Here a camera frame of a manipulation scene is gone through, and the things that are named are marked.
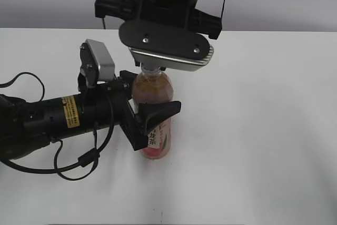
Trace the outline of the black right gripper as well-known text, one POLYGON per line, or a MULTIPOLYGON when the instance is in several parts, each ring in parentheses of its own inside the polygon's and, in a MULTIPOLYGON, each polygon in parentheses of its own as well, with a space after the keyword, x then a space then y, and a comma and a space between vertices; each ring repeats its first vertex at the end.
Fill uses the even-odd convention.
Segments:
POLYGON ((219 17, 195 8, 198 0, 95 0, 95 16, 117 17, 124 21, 143 20, 218 39, 222 30, 219 17))

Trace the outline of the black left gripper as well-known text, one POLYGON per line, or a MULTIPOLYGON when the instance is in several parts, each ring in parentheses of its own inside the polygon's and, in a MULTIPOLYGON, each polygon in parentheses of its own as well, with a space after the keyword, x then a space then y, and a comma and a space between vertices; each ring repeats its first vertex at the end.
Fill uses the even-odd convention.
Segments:
POLYGON ((147 146, 147 135, 151 131, 167 119, 180 113, 182 106, 180 101, 156 104, 140 103, 137 116, 129 103, 131 86, 137 76, 137 73, 122 70, 120 77, 97 86, 102 93, 103 101, 107 102, 108 111, 108 133, 99 147, 99 151, 102 151, 109 143, 115 125, 121 127, 133 150, 141 150, 147 146))

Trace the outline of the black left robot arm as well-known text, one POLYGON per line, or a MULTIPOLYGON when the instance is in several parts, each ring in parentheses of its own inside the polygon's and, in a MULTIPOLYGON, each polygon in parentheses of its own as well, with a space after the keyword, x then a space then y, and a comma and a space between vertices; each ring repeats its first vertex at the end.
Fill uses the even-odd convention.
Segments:
POLYGON ((79 75, 79 94, 38 102, 1 95, 1 159, 19 159, 57 139, 110 125, 121 127, 133 150, 146 148, 149 133, 178 114, 181 103, 141 103, 134 112, 129 100, 136 75, 128 71, 120 74, 93 88, 88 88, 84 76, 79 75))

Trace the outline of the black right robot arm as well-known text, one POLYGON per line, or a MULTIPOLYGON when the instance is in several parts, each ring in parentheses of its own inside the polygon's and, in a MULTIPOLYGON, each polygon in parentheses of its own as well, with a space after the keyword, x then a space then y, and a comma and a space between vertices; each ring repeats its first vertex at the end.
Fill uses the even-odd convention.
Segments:
POLYGON ((120 41, 136 66, 196 71, 210 62, 210 40, 222 31, 220 17, 196 8, 198 0, 95 0, 95 16, 116 17, 120 41))

